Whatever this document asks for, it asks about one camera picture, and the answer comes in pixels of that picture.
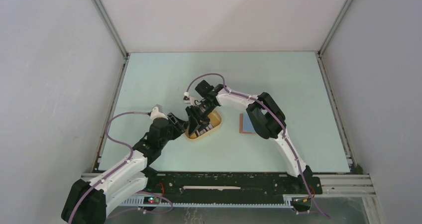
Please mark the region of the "oval wooden tray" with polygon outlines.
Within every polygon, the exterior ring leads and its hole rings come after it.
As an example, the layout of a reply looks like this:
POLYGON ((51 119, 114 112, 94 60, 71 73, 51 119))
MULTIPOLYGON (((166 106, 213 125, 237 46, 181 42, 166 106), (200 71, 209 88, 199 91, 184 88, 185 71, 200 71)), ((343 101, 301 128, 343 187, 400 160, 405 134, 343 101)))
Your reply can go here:
POLYGON ((207 132, 205 135, 199 138, 192 139, 191 136, 188 135, 188 129, 187 129, 186 132, 184 133, 185 137, 190 141, 199 141, 201 139, 206 138, 207 136, 210 136, 214 131, 217 131, 222 123, 222 117, 220 113, 217 110, 214 110, 209 114, 209 118, 210 118, 210 124, 213 126, 213 129, 211 131, 207 132))

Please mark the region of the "brown leather card holder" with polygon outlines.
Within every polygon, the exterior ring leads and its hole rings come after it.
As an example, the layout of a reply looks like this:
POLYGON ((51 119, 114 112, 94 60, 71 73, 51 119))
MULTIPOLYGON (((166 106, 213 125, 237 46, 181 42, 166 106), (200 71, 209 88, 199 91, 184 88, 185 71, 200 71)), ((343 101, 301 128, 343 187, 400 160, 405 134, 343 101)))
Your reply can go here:
POLYGON ((255 134, 255 129, 252 122, 246 113, 239 115, 239 133, 242 134, 255 134))

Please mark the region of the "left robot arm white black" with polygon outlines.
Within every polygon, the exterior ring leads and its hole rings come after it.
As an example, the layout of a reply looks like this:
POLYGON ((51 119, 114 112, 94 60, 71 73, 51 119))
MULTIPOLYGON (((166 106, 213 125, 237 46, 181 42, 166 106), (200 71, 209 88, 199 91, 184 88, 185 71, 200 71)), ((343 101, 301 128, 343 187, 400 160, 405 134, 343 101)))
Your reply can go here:
POLYGON ((149 130, 117 164, 98 176, 77 180, 71 187, 61 218, 69 224, 103 224, 110 213, 138 191, 152 192, 157 178, 150 165, 161 155, 165 145, 183 135, 188 121, 172 113, 148 113, 152 119, 149 130))

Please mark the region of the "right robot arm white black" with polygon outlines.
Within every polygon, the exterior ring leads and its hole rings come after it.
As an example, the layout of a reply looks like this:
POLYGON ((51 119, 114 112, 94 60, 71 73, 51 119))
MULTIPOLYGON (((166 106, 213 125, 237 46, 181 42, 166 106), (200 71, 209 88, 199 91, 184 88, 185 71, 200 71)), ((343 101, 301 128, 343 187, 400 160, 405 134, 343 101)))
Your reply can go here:
POLYGON ((217 107, 231 107, 245 111, 256 134, 263 139, 270 139, 278 144, 285 161, 286 172, 290 176, 289 185, 295 193, 304 192, 310 185, 309 179, 313 172, 309 165, 300 157, 294 147, 285 123, 285 115, 274 99, 266 92, 260 95, 240 93, 225 84, 210 85, 202 80, 195 88, 201 99, 191 97, 184 92, 183 100, 190 103, 186 107, 188 115, 188 135, 198 133, 207 127, 211 114, 217 107))

